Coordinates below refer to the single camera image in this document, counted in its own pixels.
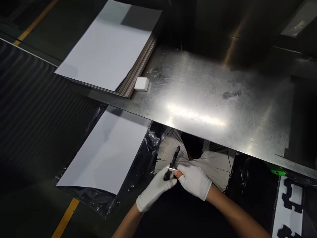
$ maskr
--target floor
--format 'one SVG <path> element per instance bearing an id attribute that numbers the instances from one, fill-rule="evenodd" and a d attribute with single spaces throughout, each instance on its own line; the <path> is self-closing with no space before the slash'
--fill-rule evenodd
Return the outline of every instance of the floor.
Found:
<path id="1" fill-rule="evenodd" d="M 34 1 L 11 26 L 0 22 L 0 38 L 60 65 L 87 30 L 106 0 L 45 0 Z M 40 20 L 39 15 L 49 4 L 53 6 Z M 32 23 L 36 26 L 23 40 L 19 37 Z M 103 219 L 90 207 L 79 203 L 62 235 L 54 237 L 111 237 L 147 183 L 134 189 L 120 203 L 115 214 Z M 15 237 L 53 237 L 72 197 L 57 189 L 54 178 L 10 194 L 1 195 L 3 227 Z"/>

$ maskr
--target white eraser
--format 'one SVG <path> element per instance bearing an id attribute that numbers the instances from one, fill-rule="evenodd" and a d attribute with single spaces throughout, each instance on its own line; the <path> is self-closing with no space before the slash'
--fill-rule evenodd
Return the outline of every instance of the white eraser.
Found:
<path id="1" fill-rule="evenodd" d="M 149 79 L 148 78 L 138 77 L 136 82 L 135 82 L 134 89 L 136 91 L 147 91 L 148 86 L 149 86 Z"/>

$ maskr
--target stack of paper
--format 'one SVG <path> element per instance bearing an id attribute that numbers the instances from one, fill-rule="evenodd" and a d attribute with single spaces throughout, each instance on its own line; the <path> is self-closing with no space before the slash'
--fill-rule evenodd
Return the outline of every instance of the stack of paper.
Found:
<path id="1" fill-rule="evenodd" d="M 129 98 L 154 49 L 160 15 L 108 0 L 55 73 Z"/>
<path id="2" fill-rule="evenodd" d="M 108 106 L 57 183 L 118 194 L 151 121 Z"/>

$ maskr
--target plastic sheet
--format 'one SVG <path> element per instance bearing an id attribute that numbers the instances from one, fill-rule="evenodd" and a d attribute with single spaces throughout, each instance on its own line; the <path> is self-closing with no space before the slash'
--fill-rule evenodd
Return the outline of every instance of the plastic sheet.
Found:
<path id="1" fill-rule="evenodd" d="M 89 133 L 93 130 L 106 107 L 107 106 L 100 106 L 96 109 L 92 120 L 87 125 L 84 135 L 85 138 L 87 138 Z M 128 193 L 135 189 L 135 187 L 142 183 L 148 176 L 153 175 L 157 150 L 161 141 L 164 140 L 167 131 L 166 126 L 152 122 L 117 195 L 88 187 L 59 186 L 58 188 L 77 198 L 98 212 L 103 218 L 106 218 Z M 57 184 L 70 163 L 71 161 L 55 176 L 55 184 Z"/>

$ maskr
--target green object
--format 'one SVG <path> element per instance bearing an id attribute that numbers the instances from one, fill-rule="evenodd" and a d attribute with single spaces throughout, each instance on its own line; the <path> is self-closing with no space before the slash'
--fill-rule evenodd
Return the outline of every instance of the green object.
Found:
<path id="1" fill-rule="evenodd" d="M 267 162 L 266 162 L 266 165 L 268 166 L 268 168 L 271 170 L 271 172 L 273 174 L 278 175 L 278 176 L 286 176 L 286 172 L 281 166 L 274 165 L 274 164 L 267 163 Z"/>

